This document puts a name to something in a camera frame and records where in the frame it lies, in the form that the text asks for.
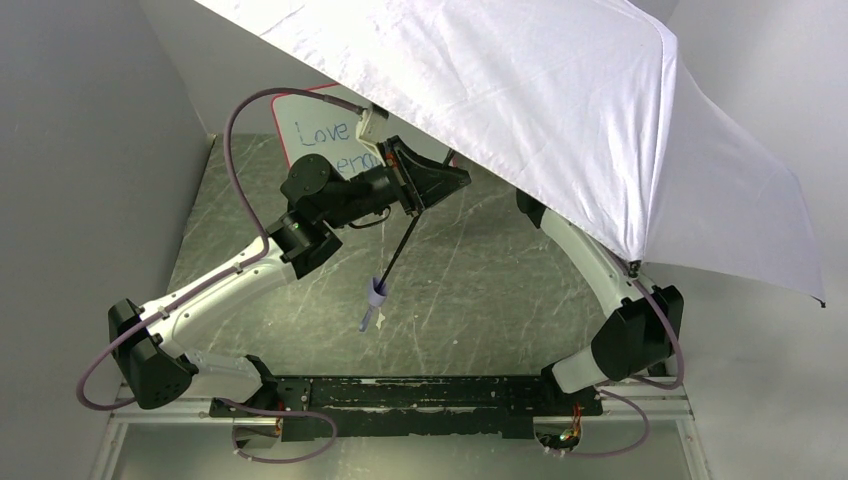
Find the white and black folding umbrella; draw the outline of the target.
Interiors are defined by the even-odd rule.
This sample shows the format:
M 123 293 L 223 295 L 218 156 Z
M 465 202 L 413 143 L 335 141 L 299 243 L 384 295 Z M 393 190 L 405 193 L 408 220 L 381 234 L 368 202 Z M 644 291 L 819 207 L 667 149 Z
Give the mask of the white and black folding umbrella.
M 826 299 L 797 176 L 629 1 L 210 1 L 628 263 Z

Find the aluminium frame rail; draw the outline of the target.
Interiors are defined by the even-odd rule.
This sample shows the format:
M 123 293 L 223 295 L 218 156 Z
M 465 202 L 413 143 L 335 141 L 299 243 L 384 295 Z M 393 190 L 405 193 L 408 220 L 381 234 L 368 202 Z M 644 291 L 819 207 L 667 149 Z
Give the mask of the aluminium frame rail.
M 600 415 L 588 417 L 576 414 L 567 422 L 536 423 L 536 434 L 532 440 L 538 442 L 547 452 L 560 456 L 578 456 L 578 446 L 586 438 L 584 428 L 592 421 L 635 421 L 641 424 L 643 432 L 635 442 L 637 445 L 647 441 L 654 422 L 673 421 L 681 435 L 690 474 L 695 479 L 710 478 L 706 457 L 695 431 L 694 415 L 683 385 L 675 384 L 670 377 L 646 377 L 608 382 L 593 388 L 600 395 L 603 409 Z M 210 397 L 180 397 L 152 409 L 145 409 L 124 398 L 118 402 L 120 406 L 112 415 L 121 421 L 229 424 L 235 430 L 248 429 L 254 436 L 269 434 L 278 441 L 294 442 L 281 438 L 282 423 L 286 419 L 296 418 L 294 412 L 253 408 L 248 406 L 248 402 L 244 405 L 231 405 L 222 399 Z M 333 441 L 340 438 L 377 437 L 341 437 L 333 432 L 325 439 Z

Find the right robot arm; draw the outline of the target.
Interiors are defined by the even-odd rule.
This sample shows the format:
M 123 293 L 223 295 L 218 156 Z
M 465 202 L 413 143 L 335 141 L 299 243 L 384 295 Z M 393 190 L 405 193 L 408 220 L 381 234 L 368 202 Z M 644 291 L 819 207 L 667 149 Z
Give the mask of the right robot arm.
M 624 263 L 529 194 L 518 190 L 516 202 L 566 253 L 606 316 L 588 346 L 547 367 L 563 392 L 633 378 L 670 357 L 682 360 L 677 351 L 684 298 L 675 286 L 660 288 L 640 276 L 636 264 Z

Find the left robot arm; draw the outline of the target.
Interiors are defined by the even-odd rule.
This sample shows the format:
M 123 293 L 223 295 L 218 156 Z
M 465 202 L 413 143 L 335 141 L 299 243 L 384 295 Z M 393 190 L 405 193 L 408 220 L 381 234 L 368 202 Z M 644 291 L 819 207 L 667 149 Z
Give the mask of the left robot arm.
M 296 160 L 281 185 L 286 212 L 244 250 L 175 293 L 108 311 L 110 338 L 127 338 L 113 357 L 136 404 L 146 410 L 180 398 L 238 403 L 269 395 L 274 381 L 255 356 L 201 352 L 205 328 L 322 266 L 342 246 L 336 230 L 398 204 L 417 217 L 471 182 L 467 171 L 427 159 L 394 136 L 379 143 L 384 165 L 344 179 L 325 157 Z

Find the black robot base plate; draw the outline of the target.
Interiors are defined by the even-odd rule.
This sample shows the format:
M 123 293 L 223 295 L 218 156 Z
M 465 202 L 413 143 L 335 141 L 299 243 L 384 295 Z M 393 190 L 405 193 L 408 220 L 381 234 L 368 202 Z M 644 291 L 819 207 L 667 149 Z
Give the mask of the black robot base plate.
M 593 387 L 561 391 L 549 375 L 279 376 L 248 406 L 296 413 L 284 441 L 341 437 L 498 434 L 532 439 L 536 423 L 602 413 Z

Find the red framed whiteboard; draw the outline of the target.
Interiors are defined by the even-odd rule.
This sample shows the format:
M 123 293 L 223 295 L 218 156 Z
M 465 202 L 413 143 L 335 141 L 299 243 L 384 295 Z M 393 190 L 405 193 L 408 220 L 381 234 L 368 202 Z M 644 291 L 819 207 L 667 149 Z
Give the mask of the red framed whiteboard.
M 292 94 L 274 96 L 270 108 L 288 165 L 305 155 L 319 154 L 349 179 L 383 164 L 357 141 L 357 113 Z

